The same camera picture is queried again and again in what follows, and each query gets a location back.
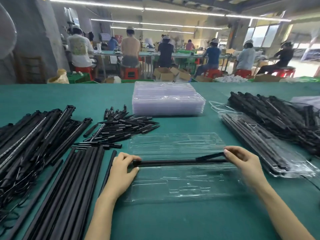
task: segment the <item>workbench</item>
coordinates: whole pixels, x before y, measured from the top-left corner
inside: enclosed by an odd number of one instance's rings
[[[199,117],[154,118],[160,128],[153,134],[172,133],[217,133],[225,144],[243,146],[223,125],[208,101],[226,103],[230,92],[250,92],[265,96],[274,95],[289,101],[293,96],[320,95],[320,84],[316,83],[192,83],[197,92],[206,100],[204,113]],[[92,125],[102,121],[106,108],[113,106],[121,109],[124,104],[132,111],[131,99],[134,84],[25,84],[0,86],[2,116],[0,126],[16,123],[26,113],[36,110],[49,111],[64,109],[74,105],[76,110],[72,118],[93,119]],[[123,141],[118,153],[127,151],[128,141]],[[112,150],[106,151],[93,196],[89,218],[98,197]],[[320,160],[313,163],[320,166]],[[304,178],[275,178],[266,174],[267,180],[282,197],[299,220],[306,226],[315,239],[320,239],[320,191]],[[319,177],[311,181],[320,187]],[[36,213],[30,215],[26,225],[16,237],[21,240],[28,224]],[[111,239],[280,239],[275,232],[268,214],[258,198],[252,193],[246,196],[216,197],[211,200],[192,200],[187,202],[163,202],[115,206]]]
[[[102,65],[103,65],[103,75],[104,78],[107,78],[106,75],[106,70],[104,69],[104,59],[105,56],[122,56],[122,53],[115,53],[112,50],[102,50],[99,53],[93,53],[94,56],[101,56],[101,60],[102,60]],[[146,52],[146,51],[141,51],[139,52],[139,57],[150,57],[151,58],[151,74],[153,73],[153,60],[155,59],[155,57],[159,57],[160,53],[159,52]],[[186,58],[188,59],[188,66],[187,68],[189,68],[190,66],[190,60],[191,59],[195,59],[195,58],[202,58],[202,55],[190,55],[190,54],[185,54],[185,53],[172,53],[172,57],[175,58]],[[235,58],[235,56],[232,55],[220,55],[219,59],[222,59],[222,64],[224,64],[224,60],[226,59],[226,65],[225,65],[225,69],[224,71],[227,70],[228,67],[228,63],[229,60]],[[142,61],[142,72],[144,72],[144,61]]]

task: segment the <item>plastic stool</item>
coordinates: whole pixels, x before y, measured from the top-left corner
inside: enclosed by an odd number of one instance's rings
[[[92,67],[75,67],[74,68],[76,72],[85,72],[85,73],[89,73],[90,75],[90,80],[93,81],[92,76],[91,76],[91,72],[92,72]]]
[[[216,78],[222,76],[222,73],[219,69],[209,69],[204,72],[204,76],[210,78]]]
[[[252,71],[250,70],[243,70],[243,69],[238,69],[235,73],[235,76],[241,76],[243,78],[247,78],[248,76],[250,77],[252,75]]]
[[[288,66],[274,70],[273,72],[276,72],[279,77],[293,77],[296,72],[296,68]]]
[[[139,79],[138,68],[125,68],[124,78],[125,80]]]

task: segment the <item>clear plastic packaging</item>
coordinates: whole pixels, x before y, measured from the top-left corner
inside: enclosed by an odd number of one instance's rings
[[[129,142],[128,153],[142,160],[195,159],[221,152],[224,143],[216,133],[139,135]],[[231,163],[141,166],[122,197],[128,203],[205,200],[247,193],[236,166]]]
[[[285,141],[279,140],[244,113],[219,112],[230,130],[259,156],[263,167],[275,177],[313,177],[319,169]]]
[[[197,116],[205,103],[189,83],[136,81],[132,111],[137,116]]]

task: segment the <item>pile of black stakes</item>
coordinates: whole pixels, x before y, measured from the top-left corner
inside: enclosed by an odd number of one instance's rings
[[[71,150],[23,240],[83,239],[103,156],[103,146]],[[25,215],[21,216],[10,231],[7,240],[14,240],[24,220]]]
[[[300,145],[320,156],[320,118],[318,109],[308,104],[293,104],[275,96],[234,93],[230,107],[243,112],[280,139]]]
[[[32,205],[28,198],[42,171],[48,168],[54,175],[62,164],[59,159],[91,123],[90,118],[72,120],[74,110],[68,105],[64,111],[36,111],[0,128],[1,236],[19,219],[16,209]]]
[[[152,117],[134,117],[128,115],[126,105],[123,110],[113,110],[113,107],[106,109],[103,119],[90,128],[83,136],[88,137],[94,129],[101,124],[101,127],[91,137],[83,142],[75,143],[73,148],[86,150],[87,147],[103,146],[105,150],[110,148],[122,148],[122,144],[116,142],[129,139],[135,134],[146,134],[160,127],[158,122],[152,121]]]

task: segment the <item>left hand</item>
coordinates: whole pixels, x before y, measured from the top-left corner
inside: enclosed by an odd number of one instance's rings
[[[110,175],[101,196],[111,198],[114,202],[128,189],[134,177],[137,175],[139,168],[135,167],[128,173],[128,166],[133,160],[140,161],[141,158],[120,152],[114,158]]]

